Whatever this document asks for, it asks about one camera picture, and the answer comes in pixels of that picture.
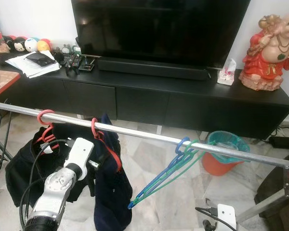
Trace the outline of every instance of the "tissue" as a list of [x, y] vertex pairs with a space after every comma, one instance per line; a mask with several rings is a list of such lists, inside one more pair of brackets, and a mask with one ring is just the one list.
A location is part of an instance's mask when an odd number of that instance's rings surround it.
[[217, 82], [231, 86], [235, 80], [236, 62], [234, 59], [228, 59], [222, 70], [218, 73]]

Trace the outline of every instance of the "plastic hanger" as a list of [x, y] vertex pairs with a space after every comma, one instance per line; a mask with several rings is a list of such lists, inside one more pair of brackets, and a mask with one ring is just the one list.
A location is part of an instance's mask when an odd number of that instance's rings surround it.
[[179, 170], [189, 161], [191, 161], [195, 154], [198, 152], [198, 150], [190, 148], [193, 143], [199, 142], [198, 140], [191, 141], [185, 148], [184, 152], [180, 151], [179, 149], [185, 141], [189, 141], [189, 138], [185, 137], [181, 140], [181, 142], [177, 145], [175, 149], [175, 153], [177, 154], [175, 158], [169, 163], [166, 169], [164, 169], [147, 186], [145, 186], [145, 188], [136, 196], [135, 200], [130, 202], [128, 209], [133, 208], [136, 204], [138, 204], [148, 196], [152, 195], [153, 193], [157, 192], [158, 190], [162, 189], [166, 185], [176, 180], [204, 155], [205, 152], [199, 155], [186, 169], [184, 169], [176, 177], [160, 186], [170, 175], [172, 175], [175, 171]]
[[118, 155], [111, 149], [109, 148], [105, 141], [104, 141], [104, 133], [102, 131], [95, 131], [95, 122], [97, 122], [97, 119], [96, 118], [93, 118], [92, 121], [91, 121], [91, 130], [92, 130], [92, 133], [93, 133], [93, 136], [95, 139], [101, 141], [106, 149], [109, 151], [109, 153], [112, 155], [112, 157], [114, 158], [114, 160], [116, 161], [117, 163], [117, 172], [121, 171], [122, 169], [122, 162], [120, 160], [120, 158], [118, 157]]
[[[53, 134], [50, 134], [50, 135], [47, 136], [47, 134], [48, 134], [49, 132], [52, 132], [53, 123], [51, 123], [51, 122], [44, 122], [44, 121], [41, 120], [41, 117], [42, 117], [44, 114], [46, 114], [46, 113], [55, 113], [55, 112], [54, 112], [53, 110], [47, 109], [47, 110], [41, 111], [41, 112], [38, 114], [38, 117], [37, 117], [38, 122], [39, 122], [40, 124], [42, 124], [42, 125], [48, 125], [48, 128], [46, 128], [46, 130], [43, 132], [42, 136], [41, 136], [40, 138], [38, 138], [35, 143], [38, 143], [38, 142], [40, 142], [40, 141], [43, 141], [43, 142], [45, 142], [45, 143], [48, 143], [48, 142], [53, 141], [53, 140], [56, 139], [56, 137], [55, 137]], [[52, 146], [51, 149], [54, 150], [54, 149], [56, 149], [56, 148], [58, 148], [58, 147], [59, 147], [59, 144], [56, 144], [55, 146]]]

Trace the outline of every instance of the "white wall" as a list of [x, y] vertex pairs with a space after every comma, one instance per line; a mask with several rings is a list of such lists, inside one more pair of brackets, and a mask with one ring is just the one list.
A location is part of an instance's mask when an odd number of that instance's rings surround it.
[[[258, 21], [269, 14], [289, 13], [289, 0], [251, 0], [229, 53], [243, 68], [242, 59], [252, 35], [259, 32]], [[4, 35], [50, 39], [53, 44], [73, 43], [77, 36], [70, 0], [0, 0], [0, 28]], [[284, 71], [283, 90], [289, 96], [289, 71]]]
[[[244, 66], [242, 60], [250, 45], [250, 37], [260, 32], [258, 21], [263, 16], [273, 13], [280, 16], [289, 13], [289, 0], [250, 0], [250, 5], [228, 56], [236, 61], [237, 68], [242, 69]], [[289, 71], [283, 71], [283, 73], [284, 81], [281, 87], [289, 96]]]
[[0, 0], [3, 35], [75, 44], [76, 24], [70, 0]]

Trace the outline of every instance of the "trash bin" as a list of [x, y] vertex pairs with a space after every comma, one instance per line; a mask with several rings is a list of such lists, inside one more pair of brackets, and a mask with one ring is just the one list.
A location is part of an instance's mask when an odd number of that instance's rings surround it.
[[[208, 137], [208, 142], [214, 143], [219, 147], [250, 152], [250, 147], [244, 140], [227, 131], [215, 131], [211, 133]], [[202, 158], [204, 169], [214, 176], [222, 176], [234, 166], [243, 162], [244, 160], [238, 158], [208, 152], [206, 152]]]

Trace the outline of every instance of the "tv screen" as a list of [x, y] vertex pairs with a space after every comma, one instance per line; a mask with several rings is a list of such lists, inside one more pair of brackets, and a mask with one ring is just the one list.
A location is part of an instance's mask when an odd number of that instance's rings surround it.
[[72, 0], [83, 54], [222, 67], [250, 0]]

